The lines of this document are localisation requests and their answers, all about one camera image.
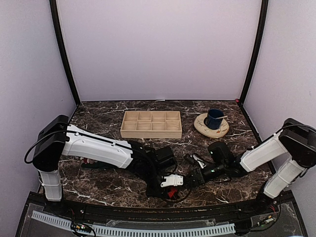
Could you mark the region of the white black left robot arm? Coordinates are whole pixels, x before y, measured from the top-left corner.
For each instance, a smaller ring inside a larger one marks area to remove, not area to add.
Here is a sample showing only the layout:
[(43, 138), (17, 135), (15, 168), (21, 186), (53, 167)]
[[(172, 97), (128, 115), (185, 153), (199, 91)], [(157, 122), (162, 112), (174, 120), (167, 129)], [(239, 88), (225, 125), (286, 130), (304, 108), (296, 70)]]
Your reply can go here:
[(59, 215), (70, 211), (69, 203), (62, 199), (58, 165), (61, 156), (86, 158), (124, 169), (145, 181), (148, 197), (172, 198), (172, 191), (184, 185), (182, 175), (166, 173), (166, 169), (177, 166), (170, 147), (156, 150), (138, 142), (99, 136), (70, 124), (68, 116), (59, 115), (39, 132), (24, 156), (24, 162), (37, 169), (46, 199)]

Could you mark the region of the black red yellow argyle sock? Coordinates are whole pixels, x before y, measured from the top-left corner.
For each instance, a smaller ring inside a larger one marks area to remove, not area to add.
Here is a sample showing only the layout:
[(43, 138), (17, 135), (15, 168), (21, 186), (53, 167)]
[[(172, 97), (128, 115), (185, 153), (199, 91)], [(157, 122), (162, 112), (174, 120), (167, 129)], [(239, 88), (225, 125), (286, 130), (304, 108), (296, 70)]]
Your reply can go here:
[(171, 187), (167, 194), (168, 194), (168, 197), (170, 199), (176, 199), (177, 198), (177, 193), (178, 193), (178, 190), (175, 188), (175, 187)]

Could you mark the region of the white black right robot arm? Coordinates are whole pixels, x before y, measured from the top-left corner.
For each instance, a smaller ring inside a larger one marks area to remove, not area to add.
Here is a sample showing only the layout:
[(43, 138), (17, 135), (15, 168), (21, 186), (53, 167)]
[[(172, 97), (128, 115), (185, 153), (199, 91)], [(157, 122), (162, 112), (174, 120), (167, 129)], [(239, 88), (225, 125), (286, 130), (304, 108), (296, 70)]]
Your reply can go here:
[(185, 178), (185, 184), (197, 187), (222, 174), (229, 177), (243, 177), (261, 165), (283, 155), (289, 158), (261, 188), (252, 210), (263, 214), (271, 206), (271, 201), (297, 177), (316, 164), (316, 130), (292, 118), (260, 145), (234, 156), (224, 142), (214, 142), (208, 146), (213, 163), (204, 168), (196, 168)]

